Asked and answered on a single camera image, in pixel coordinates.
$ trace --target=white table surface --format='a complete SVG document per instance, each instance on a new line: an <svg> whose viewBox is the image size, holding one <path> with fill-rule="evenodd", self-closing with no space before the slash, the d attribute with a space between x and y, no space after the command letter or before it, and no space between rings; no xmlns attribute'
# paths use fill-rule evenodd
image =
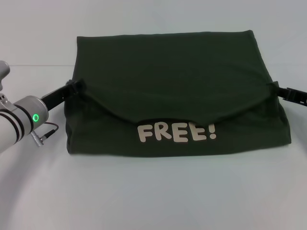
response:
<svg viewBox="0 0 307 230"><path fill-rule="evenodd" d="M254 31L280 86L307 91L303 0L8 0L0 2L3 92L43 96L72 77L76 36ZM1 230L307 229L307 108L282 102L289 146L226 156L70 156L60 125L0 155ZM41 127L38 133L44 133Z"/></svg>

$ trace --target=white background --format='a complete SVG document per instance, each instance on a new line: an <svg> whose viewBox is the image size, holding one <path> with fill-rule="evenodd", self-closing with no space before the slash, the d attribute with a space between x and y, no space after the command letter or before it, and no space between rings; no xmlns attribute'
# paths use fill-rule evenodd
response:
<svg viewBox="0 0 307 230"><path fill-rule="evenodd" d="M3 93L15 102L65 84L76 36L248 29L272 78L307 91L306 8L304 0L1 0L0 59L11 65ZM60 130L44 147L27 136L0 155L0 229L307 229L307 108L282 103L289 146L152 159L70 156L58 106L49 120Z"/></svg>

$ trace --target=white letter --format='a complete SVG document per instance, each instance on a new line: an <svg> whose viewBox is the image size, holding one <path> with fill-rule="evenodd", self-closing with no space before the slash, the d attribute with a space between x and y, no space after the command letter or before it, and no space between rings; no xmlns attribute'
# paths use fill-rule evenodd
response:
<svg viewBox="0 0 307 230"><path fill-rule="evenodd" d="M146 141L146 137L151 137L153 135L152 132L145 132L147 129L152 129L152 125L138 126L138 132L141 142Z"/></svg>
<svg viewBox="0 0 307 230"><path fill-rule="evenodd" d="M158 123L155 123L155 125L154 125L155 138L157 138L157 140L162 140L161 135L163 135L163 136L166 137L167 139L171 139L172 136L166 132L167 129L168 129L167 123L165 123L165 122L158 122Z"/></svg>
<svg viewBox="0 0 307 230"><path fill-rule="evenodd" d="M204 128L196 128L195 125L191 122L189 122L191 134L193 137L193 140L205 140L207 137L205 135L198 135L199 133L205 132Z"/></svg>
<svg viewBox="0 0 307 230"><path fill-rule="evenodd" d="M173 123L172 129L173 129L173 136L175 142L187 142L187 138L181 138L180 135L188 134L186 130L179 130L178 128L186 128L188 126L187 123Z"/></svg>

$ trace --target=white wall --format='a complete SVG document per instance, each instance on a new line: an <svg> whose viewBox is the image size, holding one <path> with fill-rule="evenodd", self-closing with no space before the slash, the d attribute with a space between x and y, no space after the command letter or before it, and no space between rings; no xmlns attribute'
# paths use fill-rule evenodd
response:
<svg viewBox="0 0 307 230"><path fill-rule="evenodd" d="M1 1L0 59L12 66L3 92L14 102L63 85L76 36L248 29L272 78L307 91L306 8L303 0ZM307 108L283 105L287 147L155 159L70 156L59 106L50 120L60 130L43 148L26 137L0 155L0 229L306 229Z"/></svg>

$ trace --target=green fabric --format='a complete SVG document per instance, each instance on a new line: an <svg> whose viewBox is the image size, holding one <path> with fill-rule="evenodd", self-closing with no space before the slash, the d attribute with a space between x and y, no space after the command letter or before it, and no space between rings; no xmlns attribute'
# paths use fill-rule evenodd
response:
<svg viewBox="0 0 307 230"><path fill-rule="evenodd" d="M73 80L84 79L87 90L65 102L69 153L215 155L291 143L252 31L78 37L77 44Z"/></svg>

